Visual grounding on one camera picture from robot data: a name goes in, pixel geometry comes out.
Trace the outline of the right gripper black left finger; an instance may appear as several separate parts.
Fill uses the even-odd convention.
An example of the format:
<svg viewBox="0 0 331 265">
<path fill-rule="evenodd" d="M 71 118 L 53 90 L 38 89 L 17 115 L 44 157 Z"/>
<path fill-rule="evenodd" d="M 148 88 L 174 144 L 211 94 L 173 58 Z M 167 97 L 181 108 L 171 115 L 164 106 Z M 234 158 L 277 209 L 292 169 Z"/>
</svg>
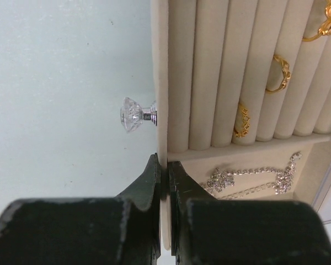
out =
<svg viewBox="0 0 331 265">
<path fill-rule="evenodd" d="M 121 264 L 156 264 L 161 255 L 161 173 L 158 156 L 152 154 L 142 174 L 116 196 L 122 202 Z"/>
</svg>

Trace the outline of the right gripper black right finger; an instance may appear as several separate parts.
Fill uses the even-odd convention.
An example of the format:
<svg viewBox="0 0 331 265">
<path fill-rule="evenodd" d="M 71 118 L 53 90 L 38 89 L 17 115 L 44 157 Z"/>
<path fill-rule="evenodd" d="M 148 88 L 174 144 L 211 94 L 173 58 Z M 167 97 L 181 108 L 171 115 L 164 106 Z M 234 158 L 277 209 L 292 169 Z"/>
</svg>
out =
<svg viewBox="0 0 331 265">
<path fill-rule="evenodd" d="M 205 264 L 206 209 L 215 199 L 188 175 L 181 162 L 168 164 L 171 249 L 176 264 Z"/>
</svg>

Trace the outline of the beige velvet ring tray drawer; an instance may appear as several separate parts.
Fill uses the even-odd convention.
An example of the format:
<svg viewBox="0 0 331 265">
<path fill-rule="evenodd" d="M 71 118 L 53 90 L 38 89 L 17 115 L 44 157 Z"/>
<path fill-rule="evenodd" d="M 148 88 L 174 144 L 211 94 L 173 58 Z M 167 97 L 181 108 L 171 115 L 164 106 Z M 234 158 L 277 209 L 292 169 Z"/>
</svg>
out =
<svg viewBox="0 0 331 265">
<path fill-rule="evenodd" d="M 152 1 L 162 231 L 168 164 L 216 202 L 331 198 L 331 1 Z"/>
</svg>

